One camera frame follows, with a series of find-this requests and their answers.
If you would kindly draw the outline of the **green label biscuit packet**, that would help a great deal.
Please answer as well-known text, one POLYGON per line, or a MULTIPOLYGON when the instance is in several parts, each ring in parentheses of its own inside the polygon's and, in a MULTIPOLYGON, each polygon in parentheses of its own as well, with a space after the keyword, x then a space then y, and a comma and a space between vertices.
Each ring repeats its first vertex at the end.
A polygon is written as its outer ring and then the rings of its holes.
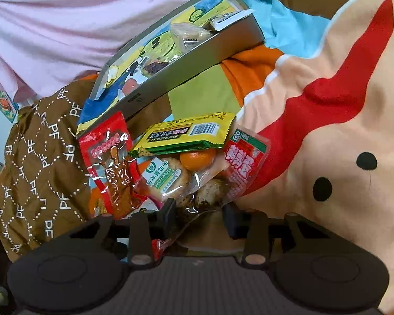
POLYGON ((179 159, 155 157, 142 171, 134 191, 153 201, 165 203, 170 198, 178 198, 189 182, 190 173, 179 159))

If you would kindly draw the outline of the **red packet braised eggs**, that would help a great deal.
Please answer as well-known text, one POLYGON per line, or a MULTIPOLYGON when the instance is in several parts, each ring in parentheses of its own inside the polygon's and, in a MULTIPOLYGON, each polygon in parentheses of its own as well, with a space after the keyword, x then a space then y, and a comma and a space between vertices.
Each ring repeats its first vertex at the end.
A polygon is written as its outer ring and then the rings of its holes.
POLYGON ((270 140, 236 127, 220 153, 207 168, 191 175, 190 181, 165 217, 167 235, 178 237, 205 213, 235 201, 255 181, 270 152, 270 140))

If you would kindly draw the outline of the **orange mandarin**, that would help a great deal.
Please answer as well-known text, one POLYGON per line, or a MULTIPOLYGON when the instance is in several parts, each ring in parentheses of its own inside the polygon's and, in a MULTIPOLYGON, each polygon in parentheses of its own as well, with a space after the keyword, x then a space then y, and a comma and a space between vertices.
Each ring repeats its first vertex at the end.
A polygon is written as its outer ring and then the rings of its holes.
POLYGON ((183 152, 180 154, 180 162, 189 171, 200 171, 213 163, 216 154, 216 149, 183 152))

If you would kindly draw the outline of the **red chicken foot snack packet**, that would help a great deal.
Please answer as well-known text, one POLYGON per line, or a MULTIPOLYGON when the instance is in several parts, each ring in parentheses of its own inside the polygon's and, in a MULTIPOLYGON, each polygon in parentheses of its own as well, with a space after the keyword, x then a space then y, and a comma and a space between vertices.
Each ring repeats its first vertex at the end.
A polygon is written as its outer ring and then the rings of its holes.
POLYGON ((123 114, 113 114, 81 136, 79 143, 90 175, 90 215, 109 213, 122 219, 138 209, 144 197, 134 192, 139 172, 129 156, 133 141, 123 114))

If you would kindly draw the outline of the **yellow green cracker packet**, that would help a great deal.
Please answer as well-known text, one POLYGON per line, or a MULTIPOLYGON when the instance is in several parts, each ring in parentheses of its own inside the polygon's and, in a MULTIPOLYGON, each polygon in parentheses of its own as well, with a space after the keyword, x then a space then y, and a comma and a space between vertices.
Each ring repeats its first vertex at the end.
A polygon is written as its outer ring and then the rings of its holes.
POLYGON ((133 158, 220 149, 235 119, 232 112, 215 112, 150 126, 130 151, 133 158))

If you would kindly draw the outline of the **pink sausages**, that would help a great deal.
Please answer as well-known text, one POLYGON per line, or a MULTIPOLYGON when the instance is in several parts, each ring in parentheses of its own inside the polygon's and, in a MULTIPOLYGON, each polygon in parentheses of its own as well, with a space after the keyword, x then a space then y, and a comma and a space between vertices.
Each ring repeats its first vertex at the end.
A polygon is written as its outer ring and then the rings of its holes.
POLYGON ((120 98, 123 98, 127 95, 129 95, 132 91, 137 89, 140 84, 145 82, 147 80, 147 77, 145 75, 142 75, 140 72, 134 75, 123 75, 121 77, 121 82, 122 82, 122 87, 118 92, 118 95, 120 98))

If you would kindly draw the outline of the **clear packet dark dried meat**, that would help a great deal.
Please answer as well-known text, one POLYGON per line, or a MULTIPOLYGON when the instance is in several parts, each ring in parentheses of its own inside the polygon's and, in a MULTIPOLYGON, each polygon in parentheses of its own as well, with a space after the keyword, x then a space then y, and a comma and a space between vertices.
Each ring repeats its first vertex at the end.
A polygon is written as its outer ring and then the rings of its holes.
POLYGON ((157 58, 145 56, 139 67, 141 74, 147 78, 150 78, 168 65, 169 61, 162 61, 157 58))

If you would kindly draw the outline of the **puffed rice bar packet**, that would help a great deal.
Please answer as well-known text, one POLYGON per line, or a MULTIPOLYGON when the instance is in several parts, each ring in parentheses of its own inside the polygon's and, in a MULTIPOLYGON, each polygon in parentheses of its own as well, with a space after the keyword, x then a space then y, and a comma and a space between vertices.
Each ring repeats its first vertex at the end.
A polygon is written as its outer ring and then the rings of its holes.
POLYGON ((192 23, 171 23, 170 32, 176 46, 183 54, 190 52, 213 36, 211 31, 192 23))

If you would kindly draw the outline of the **brown PF patterned blanket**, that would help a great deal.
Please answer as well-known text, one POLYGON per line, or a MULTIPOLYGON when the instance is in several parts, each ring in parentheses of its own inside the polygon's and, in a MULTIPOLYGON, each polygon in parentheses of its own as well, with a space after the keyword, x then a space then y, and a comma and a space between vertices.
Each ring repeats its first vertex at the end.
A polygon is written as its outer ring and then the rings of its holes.
POLYGON ((0 172, 0 240, 11 261, 90 218, 89 173, 75 133, 92 74, 23 107, 0 172))

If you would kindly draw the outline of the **colourful cartoon bedspread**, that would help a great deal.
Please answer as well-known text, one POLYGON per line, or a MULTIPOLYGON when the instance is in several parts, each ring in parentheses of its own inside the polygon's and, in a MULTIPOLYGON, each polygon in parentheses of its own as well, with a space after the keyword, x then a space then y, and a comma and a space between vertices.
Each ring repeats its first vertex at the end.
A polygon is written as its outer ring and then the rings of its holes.
POLYGON ((389 270, 380 307, 394 314, 394 0, 243 1, 265 43, 221 63, 218 92, 195 92, 202 73, 129 130, 234 97, 238 123, 272 145, 239 206, 299 213, 378 256, 389 270))

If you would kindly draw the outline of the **grey tray with drawing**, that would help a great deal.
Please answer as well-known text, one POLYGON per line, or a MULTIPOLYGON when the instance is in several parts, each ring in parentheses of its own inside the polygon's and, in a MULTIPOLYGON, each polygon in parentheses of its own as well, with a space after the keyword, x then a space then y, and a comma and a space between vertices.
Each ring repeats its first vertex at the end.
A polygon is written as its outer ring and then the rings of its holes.
POLYGON ((76 135, 82 136, 115 112, 129 118, 204 70, 263 43, 254 12, 223 31, 211 31, 211 38, 185 54, 171 36, 171 23, 192 23, 208 30, 207 23, 214 16, 245 9, 250 8, 242 0, 189 0, 132 38, 104 64, 83 107, 76 135), (169 61, 169 65, 120 98, 121 77, 141 72, 145 56, 169 61))

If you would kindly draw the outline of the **pink hanging sheet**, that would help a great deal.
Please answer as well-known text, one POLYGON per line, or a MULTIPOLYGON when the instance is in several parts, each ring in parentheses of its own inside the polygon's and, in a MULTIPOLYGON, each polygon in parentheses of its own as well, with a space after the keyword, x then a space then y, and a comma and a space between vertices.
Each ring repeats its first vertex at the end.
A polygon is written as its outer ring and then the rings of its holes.
POLYGON ((0 91, 48 97, 188 0, 0 0, 0 91))

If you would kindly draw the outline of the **cartoon wall poster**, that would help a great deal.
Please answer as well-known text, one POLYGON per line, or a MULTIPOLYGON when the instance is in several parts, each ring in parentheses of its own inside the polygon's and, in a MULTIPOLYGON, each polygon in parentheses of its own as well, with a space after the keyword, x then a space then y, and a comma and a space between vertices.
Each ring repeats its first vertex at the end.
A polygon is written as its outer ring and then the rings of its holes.
POLYGON ((10 121, 14 122, 19 105, 14 103, 6 92, 0 91, 0 111, 10 121))

